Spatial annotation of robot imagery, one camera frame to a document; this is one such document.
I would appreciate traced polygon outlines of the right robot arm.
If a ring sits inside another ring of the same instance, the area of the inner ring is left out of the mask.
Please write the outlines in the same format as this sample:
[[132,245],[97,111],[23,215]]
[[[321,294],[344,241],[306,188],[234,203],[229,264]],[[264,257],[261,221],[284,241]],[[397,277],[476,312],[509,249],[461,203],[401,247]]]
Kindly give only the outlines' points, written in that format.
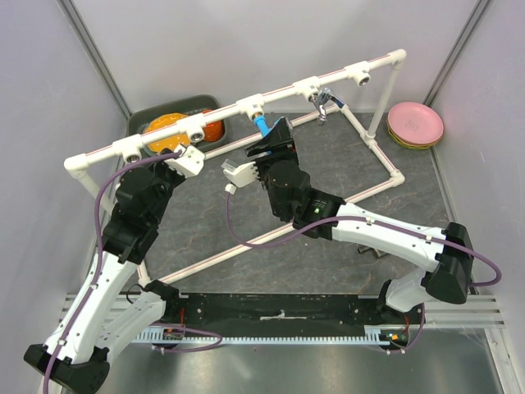
[[430,300],[452,305],[467,301],[473,257],[465,226],[420,227],[377,215],[315,189],[311,176],[300,169],[292,126],[280,117],[268,126],[263,115],[253,119],[262,138],[246,150],[257,178],[267,192],[272,214],[313,239],[350,242],[402,258],[416,269],[381,288],[377,317],[394,323]]

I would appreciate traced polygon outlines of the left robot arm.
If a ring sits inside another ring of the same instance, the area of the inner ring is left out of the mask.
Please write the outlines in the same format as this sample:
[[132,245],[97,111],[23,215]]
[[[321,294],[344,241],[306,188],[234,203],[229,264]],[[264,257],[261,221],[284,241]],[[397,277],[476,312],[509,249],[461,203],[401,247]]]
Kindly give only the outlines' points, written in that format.
[[42,344],[28,347],[27,364],[43,375],[42,391],[52,383],[74,393],[95,393],[112,362],[148,325],[173,322],[180,313],[176,289],[160,281],[145,285],[137,301],[106,323],[120,289],[153,242],[173,190],[184,181],[176,170],[185,149],[128,164],[108,180],[120,182],[107,225],[94,215],[97,253],[64,319]]

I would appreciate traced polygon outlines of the blue plastic faucet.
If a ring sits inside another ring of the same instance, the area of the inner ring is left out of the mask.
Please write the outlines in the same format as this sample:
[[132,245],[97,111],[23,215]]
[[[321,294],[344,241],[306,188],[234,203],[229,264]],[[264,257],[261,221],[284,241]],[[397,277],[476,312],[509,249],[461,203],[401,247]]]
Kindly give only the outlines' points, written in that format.
[[292,128],[291,123],[286,117],[280,117],[272,126],[269,126],[266,122],[265,116],[257,115],[253,119],[253,123],[258,128],[258,131],[263,138],[270,135],[273,131],[290,131]]

